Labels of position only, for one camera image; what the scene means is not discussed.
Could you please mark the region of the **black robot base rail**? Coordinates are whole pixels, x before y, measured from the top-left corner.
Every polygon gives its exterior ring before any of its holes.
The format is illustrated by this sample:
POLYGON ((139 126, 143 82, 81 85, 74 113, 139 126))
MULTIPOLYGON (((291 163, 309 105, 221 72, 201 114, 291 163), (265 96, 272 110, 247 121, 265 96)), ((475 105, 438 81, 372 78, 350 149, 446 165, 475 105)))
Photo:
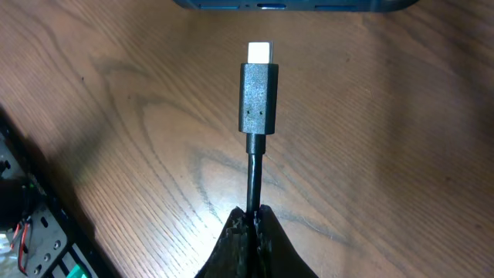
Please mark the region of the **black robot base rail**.
POLYGON ((1 113, 1 275, 116 277, 69 180, 1 113))

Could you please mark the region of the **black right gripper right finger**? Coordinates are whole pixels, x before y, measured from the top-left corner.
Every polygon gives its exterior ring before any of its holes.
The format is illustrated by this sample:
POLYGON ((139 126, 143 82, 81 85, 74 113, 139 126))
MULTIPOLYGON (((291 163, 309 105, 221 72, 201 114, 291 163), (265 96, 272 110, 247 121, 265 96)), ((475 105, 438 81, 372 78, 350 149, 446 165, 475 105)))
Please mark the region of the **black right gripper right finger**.
POLYGON ((274 211, 261 205, 254 218, 255 274, 265 278, 317 278, 290 242, 274 211))

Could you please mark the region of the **blue Galaxy smartphone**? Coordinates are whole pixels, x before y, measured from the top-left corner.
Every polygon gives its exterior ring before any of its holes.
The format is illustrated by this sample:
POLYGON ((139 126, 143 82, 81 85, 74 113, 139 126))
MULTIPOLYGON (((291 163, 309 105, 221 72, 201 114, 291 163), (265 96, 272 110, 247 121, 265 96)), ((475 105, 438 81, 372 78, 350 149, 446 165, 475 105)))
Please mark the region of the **blue Galaxy smartphone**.
POLYGON ((394 12, 418 0, 174 0, 182 8, 219 11, 394 12))

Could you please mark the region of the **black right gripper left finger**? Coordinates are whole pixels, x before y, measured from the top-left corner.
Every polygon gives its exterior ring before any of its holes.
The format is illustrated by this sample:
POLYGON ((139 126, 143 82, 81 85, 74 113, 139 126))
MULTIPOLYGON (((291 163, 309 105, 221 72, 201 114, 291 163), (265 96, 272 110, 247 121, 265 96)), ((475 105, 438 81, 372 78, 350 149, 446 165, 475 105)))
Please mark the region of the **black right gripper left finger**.
POLYGON ((253 220, 241 208, 235 207, 195 278, 251 277, 254 270, 254 234, 253 220))

